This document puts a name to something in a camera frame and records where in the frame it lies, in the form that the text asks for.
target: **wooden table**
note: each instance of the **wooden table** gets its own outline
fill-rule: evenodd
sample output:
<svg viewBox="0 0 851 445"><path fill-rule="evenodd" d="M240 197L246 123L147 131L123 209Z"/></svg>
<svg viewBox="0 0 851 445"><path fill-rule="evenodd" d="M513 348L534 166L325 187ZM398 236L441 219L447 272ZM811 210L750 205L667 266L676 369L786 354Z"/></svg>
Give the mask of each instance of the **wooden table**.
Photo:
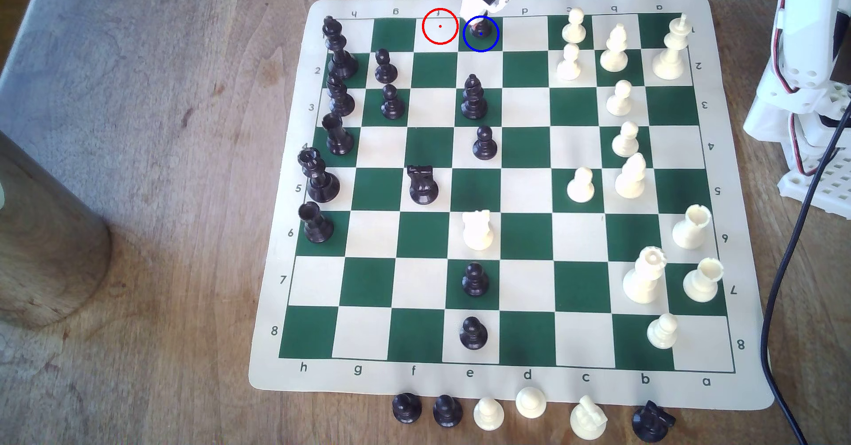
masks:
<svg viewBox="0 0 851 445"><path fill-rule="evenodd" d="M487 434L402 426L385 396L255 390L248 365L307 10L315 0L32 0L0 84L0 130L112 226L113 265L79 312L0 324L0 441L580 443L572 405ZM800 203L781 148L741 132L776 0L709 0L763 300ZM813 443L851 436L851 225L810 214L772 359ZM473 401L465 400L469 413ZM604 406L598 442L638 443ZM674 410L667 443L791 443L776 406Z"/></svg>

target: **black chess piece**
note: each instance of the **black chess piece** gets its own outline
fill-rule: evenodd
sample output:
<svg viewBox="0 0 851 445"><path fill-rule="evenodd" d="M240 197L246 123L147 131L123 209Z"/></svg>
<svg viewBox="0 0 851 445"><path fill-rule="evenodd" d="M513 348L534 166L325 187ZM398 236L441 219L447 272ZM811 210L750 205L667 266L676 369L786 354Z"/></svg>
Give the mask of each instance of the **black chess piece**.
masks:
<svg viewBox="0 0 851 445"><path fill-rule="evenodd" d="M398 97L398 92L394 85L386 85L381 90L384 94L384 103L381 104L381 113L389 120L395 120L402 117L405 113L405 103Z"/></svg>
<svg viewBox="0 0 851 445"><path fill-rule="evenodd" d="M473 143L473 155L481 160L493 159L496 156L497 146L490 126L480 125L476 130L476 137Z"/></svg>
<svg viewBox="0 0 851 445"><path fill-rule="evenodd" d="M461 103L461 113L464 117L469 120L484 118L485 113L488 113L488 102L484 99L482 81L479 81L475 74L470 74L464 82L464 92L461 95L464 98Z"/></svg>
<svg viewBox="0 0 851 445"><path fill-rule="evenodd" d="M304 236L310 242L325 242L334 233L334 223L322 215L319 205L312 200L299 206L299 219L304 222Z"/></svg>
<svg viewBox="0 0 851 445"><path fill-rule="evenodd" d="M636 436L647 443L655 443L662 440L668 434L668 429L676 423L676 418L666 413L648 400L647 405L639 408L632 416L632 431Z"/></svg>
<svg viewBox="0 0 851 445"><path fill-rule="evenodd" d="M408 166L411 187L408 189L411 199L420 206L431 204L437 199L438 187L431 166Z"/></svg>
<svg viewBox="0 0 851 445"><path fill-rule="evenodd" d="M325 48L333 53L331 61L328 61L328 71L338 74L343 80L354 76L357 72L357 58L343 49L346 47L343 25L333 17L325 16L322 32L325 35Z"/></svg>
<svg viewBox="0 0 851 445"><path fill-rule="evenodd" d="M461 422L461 418L464 416L461 402L448 395L439 396L435 400L431 412L434 414L435 421L441 427L454 427Z"/></svg>
<svg viewBox="0 0 851 445"><path fill-rule="evenodd" d="M423 404L420 397L411 393L401 393L393 397L393 416L404 424L412 424L420 418Z"/></svg>
<svg viewBox="0 0 851 445"><path fill-rule="evenodd" d="M343 118L337 113L327 113L322 118L322 127L328 132L325 145L335 156L343 156L355 147L355 138L343 128Z"/></svg>
<svg viewBox="0 0 851 445"><path fill-rule="evenodd" d="M390 53L388 50L381 48L375 52L375 62L378 66L375 67L375 80L386 85L399 76L399 70L396 66L390 64Z"/></svg>
<svg viewBox="0 0 851 445"><path fill-rule="evenodd" d="M458 335L463 346L471 351L481 349L488 342L488 330L481 321L472 316L464 319Z"/></svg>
<svg viewBox="0 0 851 445"><path fill-rule="evenodd" d="M484 271L484 267L477 262L471 262L464 270L464 278L461 279L464 292L472 297L484 295L490 287L490 278Z"/></svg>

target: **black cable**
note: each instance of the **black cable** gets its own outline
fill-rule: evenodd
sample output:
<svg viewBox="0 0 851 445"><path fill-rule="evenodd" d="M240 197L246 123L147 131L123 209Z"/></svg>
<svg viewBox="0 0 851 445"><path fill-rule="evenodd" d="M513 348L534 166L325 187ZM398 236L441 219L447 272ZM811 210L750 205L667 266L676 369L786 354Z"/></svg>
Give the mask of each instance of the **black cable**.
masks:
<svg viewBox="0 0 851 445"><path fill-rule="evenodd" d="M777 404L781 407L783 416L785 416L786 421L789 422L789 426L792 428L792 433L795 434L795 438L798 440L800 445L807 445L807 439L803 437L803 431L795 421L795 416L792 415L792 410L789 409L789 406L786 405L785 400L783 400L781 391L777 387L777 383L774 382L774 376L771 374L771 369L769 368L769 328L771 327L771 316L774 313L774 303L777 301L777 292L781 289L781 282L783 281L783 276L786 273L786 267L789 266L789 262L792 260L792 254L795 252L795 246L797 245L798 238L801 237L803 223L807 220L809 205L813 201L815 190L819 188L819 180L821 179L821 175L824 173L824 169L827 168L828 163L830 163L832 158L835 157L836 143L839 141L839 136L842 135L843 129L845 129L845 123L848 120L849 114L851 114L851 106L848 106L843 114L843 118L839 121L839 124L836 125L833 136L831 136L831 142L824 150L824 156L821 157L819 167L813 175L813 181L809 184L809 188L807 188L807 195L804 196L803 201L801 202L801 212L798 214L797 222L795 222L795 229L792 230L792 237L789 239L789 245L786 246L786 252L783 254L781 264L777 268L777 275L774 276L774 282L771 285L771 292L769 292L769 300L765 304L765 317L762 319L762 334L759 344L759 360L762 364L762 372L765 374L765 379L769 382L771 392L774 394Z"/></svg>

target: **chessboard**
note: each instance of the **chessboard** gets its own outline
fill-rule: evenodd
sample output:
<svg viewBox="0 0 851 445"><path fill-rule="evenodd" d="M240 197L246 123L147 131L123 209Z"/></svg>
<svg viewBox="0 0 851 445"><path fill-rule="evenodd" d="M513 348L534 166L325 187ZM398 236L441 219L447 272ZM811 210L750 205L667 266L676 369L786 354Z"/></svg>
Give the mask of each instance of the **chessboard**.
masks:
<svg viewBox="0 0 851 445"><path fill-rule="evenodd" d="M265 390L333 391L513 399L535 386L548 401L663 407L759 409L772 396L758 360L761 305L739 168L707 0L513 0L486 18L478 37L457 16L461 0L321 0L307 17L286 130L250 359L250 382ZM556 73L562 28L580 7L586 37L577 78ZM692 25L680 51L685 71L660 79L654 57L672 19ZM357 61L343 81L354 109L342 117L354 145L328 150L330 51L325 16L342 26ZM626 67L600 65L609 33L626 32ZM389 51L404 112L388 119L375 78ZM475 74L484 118L461 113ZM618 81L632 84L632 108L606 102ZM638 125L644 192L625 199L615 180L626 159L612 141ZM495 157L474 156L478 126L491 128ZM298 211L311 200L298 161L314 147L340 182L320 203L334 224L308 241ZM407 166L432 167L439 186L428 205L410 196ZM566 194L590 168L587 202ZM711 214L707 239L687 250L672 239L691 205ZM467 246L463 213L490 211L493 243ZM656 246L667 265L659 297L639 304L623 278ZM723 266L718 293L696 302L683 279L704 258ZM484 295L461 286L480 264ZM649 324L670 313L677 339L648 341ZM459 340L474 316L487 328L479 350Z"/></svg>

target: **white chess piece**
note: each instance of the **white chess piece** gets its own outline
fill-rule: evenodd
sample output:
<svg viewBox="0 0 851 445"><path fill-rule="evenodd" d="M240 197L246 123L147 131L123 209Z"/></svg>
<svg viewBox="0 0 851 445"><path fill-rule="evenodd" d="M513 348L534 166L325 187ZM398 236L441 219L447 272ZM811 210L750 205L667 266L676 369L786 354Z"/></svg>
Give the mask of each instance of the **white chess piece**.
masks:
<svg viewBox="0 0 851 445"><path fill-rule="evenodd" d="M632 109L632 83L620 80L614 83L614 94L606 100L606 111L615 116L624 116Z"/></svg>
<svg viewBox="0 0 851 445"><path fill-rule="evenodd" d="M517 398L514 401L517 406L517 412L526 418L538 418L544 414L547 409L547 397L544 392L535 387L526 387L517 392Z"/></svg>
<svg viewBox="0 0 851 445"><path fill-rule="evenodd" d="M686 15L671 20L668 24L670 33L665 35L664 51L653 59L653 72L663 80L675 80L683 75L685 64L680 51L688 46L687 37L691 33L691 24L686 21Z"/></svg>
<svg viewBox="0 0 851 445"><path fill-rule="evenodd" d="M574 178L568 183L568 197L573 202L588 202L594 197L594 184L591 183L593 173L588 168L579 168L574 172Z"/></svg>
<svg viewBox="0 0 851 445"><path fill-rule="evenodd" d="M622 23L618 23L609 33L606 39L606 50L600 55L600 66L612 73L623 71L626 68L626 29Z"/></svg>
<svg viewBox="0 0 851 445"><path fill-rule="evenodd" d="M492 430L500 428L505 419L502 405L493 398L483 398L473 408L473 420L480 429Z"/></svg>
<svg viewBox="0 0 851 445"><path fill-rule="evenodd" d="M606 414L591 401L590 396L580 398L580 403L570 412L570 428L582 440L596 440L606 431Z"/></svg>
<svg viewBox="0 0 851 445"><path fill-rule="evenodd" d="M676 342L676 317L665 313L650 322L647 340L657 349L670 349Z"/></svg>
<svg viewBox="0 0 851 445"><path fill-rule="evenodd" d="M707 238L706 226L712 214L706 206L693 204L686 209L686 217L674 224L671 234L674 242L683 249L696 249Z"/></svg>
<svg viewBox="0 0 851 445"><path fill-rule="evenodd" d="M638 124L627 121L621 125L621 134L612 139L612 151L620 157L630 157L638 152Z"/></svg>
<svg viewBox="0 0 851 445"><path fill-rule="evenodd" d="M490 229L490 211L464 212L464 244L474 251L483 251L494 242L494 232Z"/></svg>
<svg viewBox="0 0 851 445"><path fill-rule="evenodd" d="M697 268L686 274L683 290L696 302L709 302L718 293L718 281L724 276L724 266L716 258L705 258Z"/></svg>
<svg viewBox="0 0 851 445"><path fill-rule="evenodd" d="M571 81L580 77L580 48L573 43L564 45L564 59L556 66L556 76L562 81Z"/></svg>
<svg viewBox="0 0 851 445"><path fill-rule="evenodd" d="M635 199L644 192L644 174L647 170L647 162L644 155L635 153L626 159L621 168L621 174L614 179L614 190L621 197Z"/></svg>
<svg viewBox="0 0 851 445"><path fill-rule="evenodd" d="M644 247L636 259L636 266L624 276L626 297L639 304L649 304L659 297L659 277L665 271L668 259L658 247Z"/></svg>
<svg viewBox="0 0 851 445"><path fill-rule="evenodd" d="M571 8L568 13L568 24L562 28L562 39L569 43L581 43L585 39L586 31L582 26L585 20L585 12L581 8Z"/></svg>

